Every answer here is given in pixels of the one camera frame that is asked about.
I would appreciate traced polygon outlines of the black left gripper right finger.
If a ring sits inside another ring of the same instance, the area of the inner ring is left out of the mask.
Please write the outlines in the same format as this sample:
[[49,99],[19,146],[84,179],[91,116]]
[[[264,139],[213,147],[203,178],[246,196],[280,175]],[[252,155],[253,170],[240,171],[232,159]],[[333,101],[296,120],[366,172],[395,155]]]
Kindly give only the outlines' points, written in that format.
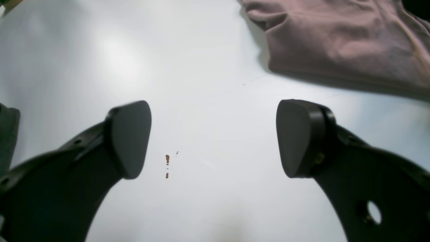
[[429,172],[337,125],[326,106],[288,99],[275,125],[289,178],[314,179],[349,242],[428,242]]

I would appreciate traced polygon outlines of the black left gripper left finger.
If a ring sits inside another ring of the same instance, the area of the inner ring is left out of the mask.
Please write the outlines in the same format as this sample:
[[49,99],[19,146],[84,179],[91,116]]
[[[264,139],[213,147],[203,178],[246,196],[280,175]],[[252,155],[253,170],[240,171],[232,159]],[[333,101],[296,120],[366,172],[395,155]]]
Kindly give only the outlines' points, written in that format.
[[1,239],[84,242],[109,190],[144,166],[152,112],[146,101],[118,106],[58,150],[1,177]]

